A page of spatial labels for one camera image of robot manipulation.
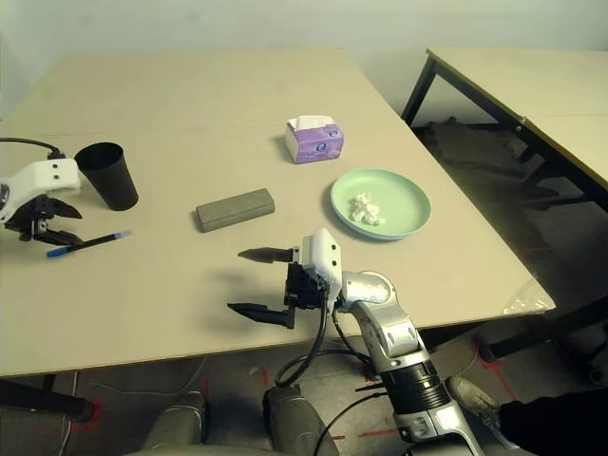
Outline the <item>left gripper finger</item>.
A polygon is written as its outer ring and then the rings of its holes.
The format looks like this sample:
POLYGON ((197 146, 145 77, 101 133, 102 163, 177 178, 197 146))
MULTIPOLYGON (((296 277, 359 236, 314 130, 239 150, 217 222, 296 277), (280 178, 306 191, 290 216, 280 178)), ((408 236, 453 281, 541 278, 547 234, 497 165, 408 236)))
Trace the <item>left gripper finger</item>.
POLYGON ((81 219, 82 215, 73 206, 55 198, 47 199, 46 218, 53 219, 55 217, 67 219, 81 219))
POLYGON ((66 231, 46 230, 44 232, 36 232, 35 239, 56 246, 76 246, 83 243, 78 236, 66 231))

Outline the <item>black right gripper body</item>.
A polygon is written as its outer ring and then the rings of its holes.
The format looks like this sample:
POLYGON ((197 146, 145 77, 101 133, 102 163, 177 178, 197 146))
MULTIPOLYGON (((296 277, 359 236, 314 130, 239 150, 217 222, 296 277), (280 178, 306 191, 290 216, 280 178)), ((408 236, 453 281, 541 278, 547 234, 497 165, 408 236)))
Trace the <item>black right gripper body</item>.
POLYGON ((295 310, 319 310, 325 323, 328 309, 329 285, 317 274, 309 275, 298 263, 288 264, 283 303, 286 306, 284 326, 295 327, 295 310))

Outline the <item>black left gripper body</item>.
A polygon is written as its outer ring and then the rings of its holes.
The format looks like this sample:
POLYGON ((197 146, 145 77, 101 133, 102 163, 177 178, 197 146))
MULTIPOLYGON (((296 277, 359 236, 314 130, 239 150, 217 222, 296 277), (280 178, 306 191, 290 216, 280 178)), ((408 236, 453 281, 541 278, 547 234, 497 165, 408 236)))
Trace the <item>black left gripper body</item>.
POLYGON ((21 241, 51 242, 47 220, 52 218, 50 197, 41 195, 21 206, 5 223, 5 228, 16 232, 21 241))

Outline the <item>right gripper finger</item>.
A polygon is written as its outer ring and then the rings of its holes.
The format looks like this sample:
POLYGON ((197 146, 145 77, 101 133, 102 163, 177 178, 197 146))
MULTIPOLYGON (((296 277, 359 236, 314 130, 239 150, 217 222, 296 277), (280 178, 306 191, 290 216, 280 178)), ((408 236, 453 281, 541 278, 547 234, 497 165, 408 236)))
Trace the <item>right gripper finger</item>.
POLYGON ((228 303, 228 308, 258 323, 272 324, 293 329, 295 327, 295 310, 273 311, 265 305, 253 303, 228 303))
POLYGON ((299 253, 297 248, 279 249, 272 247, 261 247, 247 249, 237 254, 239 257, 255 262, 271 264, 274 262, 298 262, 299 253))

